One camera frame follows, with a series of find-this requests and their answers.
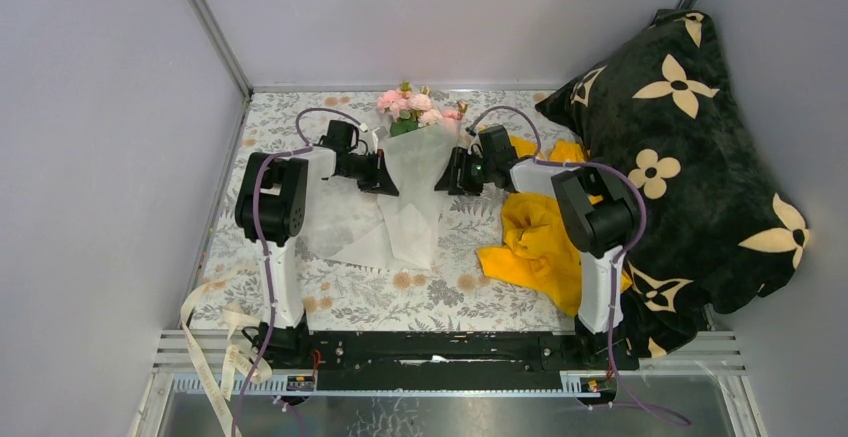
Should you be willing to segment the cream printed ribbon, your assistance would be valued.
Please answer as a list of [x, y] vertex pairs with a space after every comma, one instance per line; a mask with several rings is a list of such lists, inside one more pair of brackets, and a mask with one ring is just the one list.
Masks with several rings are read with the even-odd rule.
[[242, 434], [238, 416], [249, 388], [264, 384], [272, 377], [272, 369], [261, 352], [236, 335], [239, 330], [257, 328], [260, 319], [243, 310], [238, 304], [227, 304], [220, 313], [226, 324], [225, 334], [205, 343], [192, 328], [197, 307], [213, 290], [229, 282], [227, 277], [206, 282], [193, 290], [180, 308], [180, 326], [191, 365], [226, 436]]

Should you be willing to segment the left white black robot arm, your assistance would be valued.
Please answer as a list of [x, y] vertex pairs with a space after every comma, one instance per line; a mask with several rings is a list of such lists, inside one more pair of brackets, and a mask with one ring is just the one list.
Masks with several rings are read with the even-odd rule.
[[306, 221], [312, 182], [352, 179], [360, 191], [397, 197], [378, 137], [363, 123], [332, 120], [315, 145], [252, 153], [234, 210], [236, 225], [254, 245], [269, 314], [256, 325], [253, 345], [296, 368], [309, 358], [307, 318], [296, 271], [296, 237]]

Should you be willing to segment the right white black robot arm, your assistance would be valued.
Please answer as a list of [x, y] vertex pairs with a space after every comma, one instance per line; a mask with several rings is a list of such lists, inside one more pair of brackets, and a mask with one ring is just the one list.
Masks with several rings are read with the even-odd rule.
[[487, 183], [514, 194], [556, 200], [569, 241], [580, 253], [577, 322], [586, 333], [573, 343], [575, 359], [597, 369], [613, 355], [610, 340], [623, 320], [622, 267], [647, 224], [639, 191], [624, 174], [597, 162], [520, 157], [498, 125], [477, 134], [477, 150], [456, 147], [437, 184], [451, 195], [478, 196]]

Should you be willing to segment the pink fake flower stem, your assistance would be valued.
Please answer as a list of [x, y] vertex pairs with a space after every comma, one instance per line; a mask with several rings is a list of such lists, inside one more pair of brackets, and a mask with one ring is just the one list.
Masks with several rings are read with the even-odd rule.
[[412, 132], [422, 126], [421, 118], [433, 109], [430, 89], [426, 86], [415, 90], [408, 81], [402, 81], [398, 88], [399, 98], [390, 107], [393, 116], [392, 136]]
[[388, 114], [392, 121], [396, 122], [402, 113], [409, 109], [406, 93], [401, 90], [385, 91], [378, 97], [376, 109], [382, 114]]
[[458, 101], [453, 108], [432, 108], [424, 111], [418, 118], [418, 124], [420, 128], [441, 125], [451, 132], [457, 133], [460, 122], [463, 120], [467, 111], [468, 104], [464, 101]]

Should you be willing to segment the white wrapping paper sheet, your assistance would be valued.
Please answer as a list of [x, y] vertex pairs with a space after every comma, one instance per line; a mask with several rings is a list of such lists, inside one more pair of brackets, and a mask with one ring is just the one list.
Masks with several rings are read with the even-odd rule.
[[457, 142], [458, 133], [441, 125], [391, 137], [382, 151], [397, 197], [363, 193], [354, 180], [339, 176], [312, 182], [300, 232], [306, 247], [341, 263], [429, 268], [445, 198], [436, 184]]

